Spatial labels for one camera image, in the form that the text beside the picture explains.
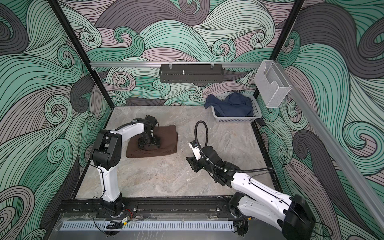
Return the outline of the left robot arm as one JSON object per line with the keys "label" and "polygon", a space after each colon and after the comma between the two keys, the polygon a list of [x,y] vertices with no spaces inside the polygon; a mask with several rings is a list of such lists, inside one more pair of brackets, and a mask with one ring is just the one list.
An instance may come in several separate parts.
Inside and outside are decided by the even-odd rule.
{"label": "left robot arm", "polygon": [[122,143],[138,135],[137,147],[140,150],[149,150],[151,147],[158,149],[161,141],[154,135],[157,125],[157,119],[147,115],[144,119],[136,118],[116,130],[100,130],[97,134],[91,160],[99,170],[103,187],[101,204],[112,216],[119,216],[124,208],[117,176],[117,165],[122,157]]}

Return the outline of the brown trousers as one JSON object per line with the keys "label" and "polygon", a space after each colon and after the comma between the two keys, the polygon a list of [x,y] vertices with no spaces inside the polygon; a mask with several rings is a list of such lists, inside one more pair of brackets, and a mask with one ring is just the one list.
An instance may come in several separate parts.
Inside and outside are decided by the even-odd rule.
{"label": "brown trousers", "polygon": [[127,158],[150,158],[175,154],[178,149],[178,133],[175,125],[155,127],[129,140]]}

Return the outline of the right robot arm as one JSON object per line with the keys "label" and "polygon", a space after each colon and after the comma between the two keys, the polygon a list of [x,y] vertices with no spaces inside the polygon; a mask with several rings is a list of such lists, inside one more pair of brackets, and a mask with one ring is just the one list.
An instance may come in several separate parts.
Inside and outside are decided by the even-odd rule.
{"label": "right robot arm", "polygon": [[194,172],[205,170],[212,179],[235,190],[230,201],[232,215],[261,220],[280,230],[287,240],[309,240],[316,220],[306,200],[280,193],[255,180],[232,163],[223,161],[211,146],[189,143],[193,157],[187,157]]}

